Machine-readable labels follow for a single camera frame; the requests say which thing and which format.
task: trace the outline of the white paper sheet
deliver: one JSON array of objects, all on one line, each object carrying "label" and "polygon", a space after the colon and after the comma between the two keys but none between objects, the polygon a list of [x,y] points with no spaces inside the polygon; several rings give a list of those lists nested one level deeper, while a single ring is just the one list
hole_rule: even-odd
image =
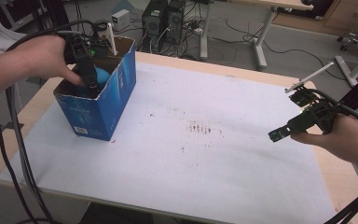
[{"label": "white paper sheet", "polygon": [[284,87],[137,63],[111,141],[77,137],[53,103],[25,144],[46,191],[213,222],[323,223],[334,211],[311,147],[268,136],[298,112]]}]

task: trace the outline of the floor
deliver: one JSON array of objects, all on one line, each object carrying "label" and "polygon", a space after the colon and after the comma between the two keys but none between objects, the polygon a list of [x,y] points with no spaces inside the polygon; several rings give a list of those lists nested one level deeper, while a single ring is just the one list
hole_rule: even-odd
[{"label": "floor", "polygon": [[[147,3],[147,0],[80,0],[79,7],[83,19],[90,21],[110,20],[112,12],[121,8],[130,9],[132,19],[140,19]],[[76,20],[77,15],[74,2],[69,1],[64,2],[64,4],[69,20]],[[188,7],[186,7],[186,11],[189,11],[193,7],[193,4],[190,1],[187,4]],[[205,5],[200,5],[200,9],[196,7],[196,10],[192,10],[188,13],[186,20],[198,21],[200,14],[202,18],[205,18]],[[252,12],[244,14],[252,18]],[[142,39],[142,30],[139,29],[141,25],[140,22],[135,21],[128,27],[132,30],[121,34],[132,37],[139,43]],[[204,62],[257,70],[255,52],[249,43],[242,41],[242,38],[250,38],[245,32],[255,34],[261,27],[262,24],[258,22],[238,20],[235,15],[232,17],[222,17],[218,12],[215,12],[211,16],[211,26],[208,30],[210,37],[208,39],[209,56]],[[32,23],[20,29],[20,31],[24,33],[30,33],[33,30],[34,25]],[[340,43],[338,43],[336,39],[337,37],[332,35],[316,34],[273,25],[270,27],[266,41],[263,44],[268,62],[268,68],[263,72],[304,78],[321,68],[322,63],[327,64],[334,62],[336,55],[342,56],[350,69],[354,68],[356,64],[358,64],[358,47],[350,46],[347,51],[340,51]],[[187,53],[192,55],[193,60],[199,60],[199,37],[192,35],[187,41]],[[176,51],[168,49],[166,54],[175,56]],[[337,64],[330,67],[328,71],[330,74],[323,72],[313,78],[312,82],[318,90],[325,91],[333,98],[339,100],[351,87],[347,81],[344,80],[344,76]],[[37,80],[28,79],[18,83],[18,95],[19,99],[21,99],[21,103],[18,104],[19,110],[29,102],[38,88]],[[1,123],[5,126],[5,124],[9,122],[9,119],[4,101],[3,95],[0,94]],[[89,205],[88,202],[75,199],[62,199],[51,195],[45,195],[45,200],[47,201],[48,207],[51,208],[53,216],[61,223],[78,223]],[[31,203],[31,207],[37,216],[42,215],[37,209],[37,203]],[[0,223],[16,223],[24,219],[26,219],[26,215],[13,189],[0,186]],[[155,223],[177,223],[177,220],[172,217],[165,216],[154,216],[154,221]]]}]

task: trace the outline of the table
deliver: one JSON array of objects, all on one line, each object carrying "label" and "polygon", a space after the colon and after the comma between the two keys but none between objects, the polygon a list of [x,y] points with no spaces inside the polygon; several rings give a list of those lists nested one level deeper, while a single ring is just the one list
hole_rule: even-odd
[{"label": "table", "polygon": [[344,74],[345,78],[350,84],[350,86],[351,87],[356,86],[357,84],[356,78],[358,78],[358,64],[351,71],[351,69],[347,66],[347,64],[345,63],[344,59],[341,56],[337,55],[335,59],[339,65],[339,68],[341,68],[342,73]]},{"label": "table", "polygon": [[[174,68],[182,68],[191,71],[204,72],[221,76],[234,76],[248,80],[271,83],[288,87],[296,82],[290,77],[280,77],[272,74],[264,74],[254,71],[247,71],[237,68],[229,68],[220,65],[207,63],[190,62],[180,59],[150,55],[145,53],[136,53],[137,62],[165,65]],[[21,111],[19,119],[25,125],[23,132],[27,134],[34,124],[42,117],[43,113],[50,107],[54,101],[52,90],[61,80],[51,79],[35,96],[35,98]],[[15,137],[12,131],[4,131],[4,137],[7,142],[7,151],[9,157],[12,157],[17,149],[15,147]],[[341,161],[320,148],[314,149],[317,161],[324,177],[324,181],[330,196],[330,199],[338,211],[347,203],[358,196],[358,178],[353,171],[353,167],[345,161]],[[0,173],[4,170],[4,163],[0,155]],[[6,185],[6,182],[0,181],[0,185]],[[358,223],[358,215],[354,218],[354,223]]]},{"label": "table", "polygon": [[[313,6],[306,6],[301,3],[300,0],[233,0],[229,1],[230,6],[230,13],[234,13],[238,15],[239,20],[241,19],[241,9],[244,7],[269,7],[267,8],[268,14],[264,20],[264,26],[261,30],[260,35],[258,38],[253,39],[253,45],[255,47],[257,62],[258,62],[258,71],[262,71],[263,69],[267,68],[267,61],[264,56],[263,49],[261,45],[263,44],[264,38],[269,31],[269,27],[275,18],[277,13],[278,7],[284,7],[288,9],[299,9],[299,10],[311,10]],[[200,38],[200,57],[201,59],[208,58],[208,46],[207,46],[207,39],[208,39],[208,29],[210,25],[210,18],[211,18],[211,11],[213,8],[218,8],[217,10],[221,10],[227,3],[215,2],[214,0],[210,1],[208,5],[208,11],[205,19],[205,27],[204,32]]]}]

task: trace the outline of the blue cardboard box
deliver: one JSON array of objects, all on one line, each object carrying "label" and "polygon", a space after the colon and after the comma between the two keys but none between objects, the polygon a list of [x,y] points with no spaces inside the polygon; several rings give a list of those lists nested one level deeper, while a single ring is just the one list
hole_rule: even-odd
[{"label": "blue cardboard box", "polygon": [[111,74],[95,99],[78,94],[78,87],[63,80],[54,95],[75,134],[109,141],[136,83],[134,40],[115,36],[117,56],[93,59]]}]

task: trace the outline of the finger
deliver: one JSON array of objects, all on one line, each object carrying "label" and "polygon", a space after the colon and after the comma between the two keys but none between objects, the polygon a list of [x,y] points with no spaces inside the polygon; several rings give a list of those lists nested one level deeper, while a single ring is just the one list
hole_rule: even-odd
[{"label": "finger", "polygon": [[64,74],[62,75],[63,78],[70,81],[72,84],[76,86],[84,86],[85,83],[80,75],[72,72],[69,68],[65,69]]},{"label": "finger", "polygon": [[299,133],[292,134],[290,137],[297,142],[309,145],[322,146],[324,143],[324,135],[319,134]]}]

